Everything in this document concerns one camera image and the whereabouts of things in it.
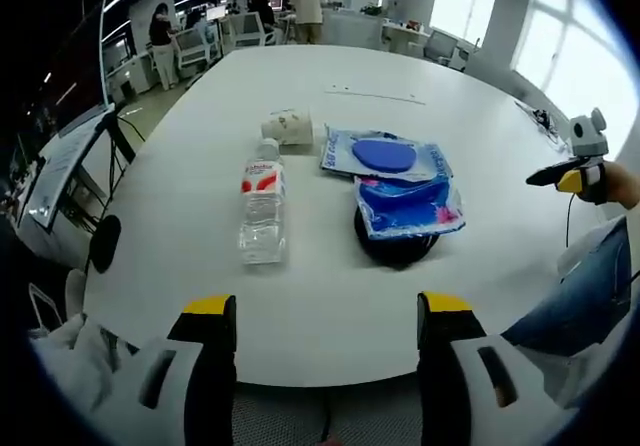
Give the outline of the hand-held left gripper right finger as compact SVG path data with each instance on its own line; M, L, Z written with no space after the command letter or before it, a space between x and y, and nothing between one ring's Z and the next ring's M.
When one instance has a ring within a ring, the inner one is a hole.
M417 296L424 445L552 445L593 383L595 350L563 357L488 335L463 299Z

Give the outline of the person's right hand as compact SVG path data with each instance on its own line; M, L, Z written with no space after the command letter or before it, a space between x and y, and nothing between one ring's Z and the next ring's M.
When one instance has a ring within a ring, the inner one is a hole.
M626 210L639 204L639 177L616 162L604 161L599 168L601 179L578 195L596 205L617 203Z

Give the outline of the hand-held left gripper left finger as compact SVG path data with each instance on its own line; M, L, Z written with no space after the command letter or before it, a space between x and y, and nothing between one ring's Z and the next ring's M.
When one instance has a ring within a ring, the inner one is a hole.
M75 315L30 342L65 406L109 445L230 445L236 298L190 302L166 337L108 345Z

